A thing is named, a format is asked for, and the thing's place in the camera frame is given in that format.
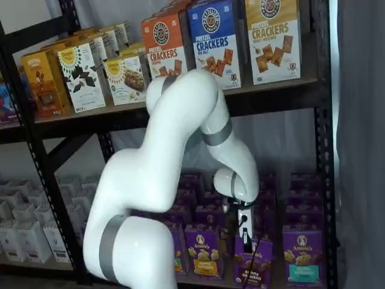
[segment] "yellow cracker box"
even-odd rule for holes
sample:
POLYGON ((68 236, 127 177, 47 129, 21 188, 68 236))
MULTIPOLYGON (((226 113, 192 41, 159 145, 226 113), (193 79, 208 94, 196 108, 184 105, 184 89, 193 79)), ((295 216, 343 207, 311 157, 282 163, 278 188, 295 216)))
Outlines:
POLYGON ((24 55, 22 63, 38 114, 51 117, 68 113, 70 102, 54 50, 24 55))
POLYGON ((105 63, 109 87, 115 105, 146 100, 150 82, 144 54, 130 54, 105 63))
POLYGON ((245 0, 254 84, 301 77, 297 0, 245 0))

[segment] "teal box label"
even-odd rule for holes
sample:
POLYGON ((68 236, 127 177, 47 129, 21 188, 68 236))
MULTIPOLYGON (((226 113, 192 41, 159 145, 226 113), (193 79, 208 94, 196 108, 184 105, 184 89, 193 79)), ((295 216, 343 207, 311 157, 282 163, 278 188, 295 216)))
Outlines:
POLYGON ((315 283, 319 281, 319 270, 317 265, 311 266, 297 266, 290 264, 290 281, 294 282, 306 282, 306 283, 315 283))

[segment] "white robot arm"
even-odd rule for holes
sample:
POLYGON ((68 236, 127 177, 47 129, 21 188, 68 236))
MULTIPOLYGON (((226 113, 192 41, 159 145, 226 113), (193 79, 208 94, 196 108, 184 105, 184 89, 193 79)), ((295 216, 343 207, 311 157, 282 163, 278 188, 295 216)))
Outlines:
POLYGON ((214 186, 245 202, 239 231, 250 238, 248 205, 259 191, 257 167, 232 131, 223 92, 204 70, 154 80, 146 102, 150 119, 142 146, 117 152, 103 171, 85 231, 84 261, 95 276, 132 289, 175 289, 170 231, 155 220, 130 216, 130 210, 171 208, 186 142, 200 129, 211 155, 226 165, 215 174, 214 186))

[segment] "black metal frame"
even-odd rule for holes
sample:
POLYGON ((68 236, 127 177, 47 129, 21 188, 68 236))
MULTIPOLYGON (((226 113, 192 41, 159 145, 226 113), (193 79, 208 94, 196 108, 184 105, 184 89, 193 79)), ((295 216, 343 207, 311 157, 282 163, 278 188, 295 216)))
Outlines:
MULTIPOLYGON (((81 247, 61 198, 54 172, 79 149, 92 134, 97 133, 105 161, 113 155, 110 131, 145 127, 149 116, 145 108, 91 115, 80 119, 67 119, 35 123, 22 88, 12 53, 32 46, 44 39, 64 32, 80 29, 73 0, 59 0, 63 16, 15 33, 5 35, 0 26, 0 69, 11 94, 20 122, 20 128, 0 130, 0 143, 25 140, 30 149, 39 177, 49 199, 60 232, 70 254, 74 274, 80 283, 88 283, 91 276, 82 260, 81 247), (47 154, 44 138, 67 138, 47 154)), ((226 97, 231 116, 267 113, 274 111, 314 108, 316 134, 316 163, 324 186, 324 243, 327 287, 337 288, 336 224, 334 203, 333 122, 331 107, 330 36, 328 0, 312 0, 315 9, 314 23, 318 65, 318 82, 280 88, 274 91, 250 92, 226 97)), ((181 288, 198 288, 181 284, 181 288)))

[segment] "gray band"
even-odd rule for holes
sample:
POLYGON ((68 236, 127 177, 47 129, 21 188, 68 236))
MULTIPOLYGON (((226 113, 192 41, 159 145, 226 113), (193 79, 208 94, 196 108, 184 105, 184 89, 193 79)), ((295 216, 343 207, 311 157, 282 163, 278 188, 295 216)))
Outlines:
POLYGON ((233 130, 233 126, 231 124, 231 118, 228 119, 226 125, 220 131, 215 134, 203 134, 203 141, 208 146, 218 146, 224 143, 227 140, 233 130))
POLYGON ((114 243, 116 235, 127 218, 123 215, 116 215, 107 223, 104 228, 102 239, 99 246, 99 263, 102 273, 107 280, 118 283, 116 279, 114 266, 112 263, 112 253, 114 250, 114 243))
POLYGON ((178 77, 177 75, 170 75, 166 77, 166 79, 163 82, 162 94, 166 91, 166 89, 168 89, 172 85, 172 83, 175 82, 177 77, 178 77))
POLYGON ((230 185, 231 195, 233 196, 233 198, 235 198, 235 179, 236 179, 236 172, 233 172, 233 175, 231 176, 231 185, 230 185))

